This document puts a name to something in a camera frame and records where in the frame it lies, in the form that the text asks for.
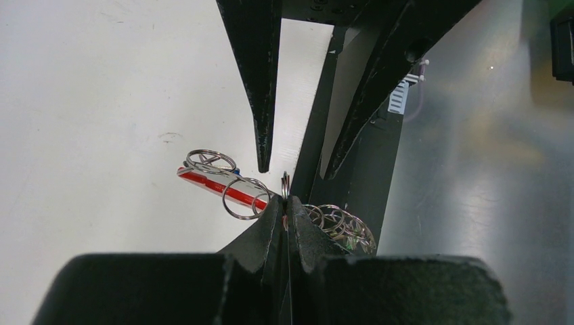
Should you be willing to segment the silver key organiser plate with rings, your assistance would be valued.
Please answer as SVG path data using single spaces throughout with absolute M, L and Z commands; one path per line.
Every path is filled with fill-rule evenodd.
M 223 208 L 239 220 L 259 218 L 274 196 L 290 193 L 290 176 L 284 173 L 279 194 L 258 179 L 243 177 L 236 162 L 214 150 L 197 149 L 188 152 L 177 176 L 221 198 Z M 367 224 L 360 218 L 334 204 L 304 204 L 306 214 L 320 230 L 349 251 L 361 249 L 374 254 L 377 244 Z

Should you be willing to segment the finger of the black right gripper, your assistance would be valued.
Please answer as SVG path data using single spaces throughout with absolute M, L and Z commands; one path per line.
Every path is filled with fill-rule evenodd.
M 260 173 L 269 171 L 273 145 L 282 2 L 217 0 L 250 104 Z
M 371 117 L 425 53 L 478 1 L 368 1 L 336 62 L 324 138 L 332 179 Z

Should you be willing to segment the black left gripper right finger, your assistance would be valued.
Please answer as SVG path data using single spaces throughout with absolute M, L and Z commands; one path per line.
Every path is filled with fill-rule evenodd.
M 294 324 L 510 324 L 502 285 L 480 259 L 352 255 L 292 196 L 286 203 Z

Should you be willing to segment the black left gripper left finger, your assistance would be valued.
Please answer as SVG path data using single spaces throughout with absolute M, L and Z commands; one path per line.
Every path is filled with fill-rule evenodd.
M 54 278 L 34 324 L 266 324 L 281 200 L 217 253 L 91 253 Z

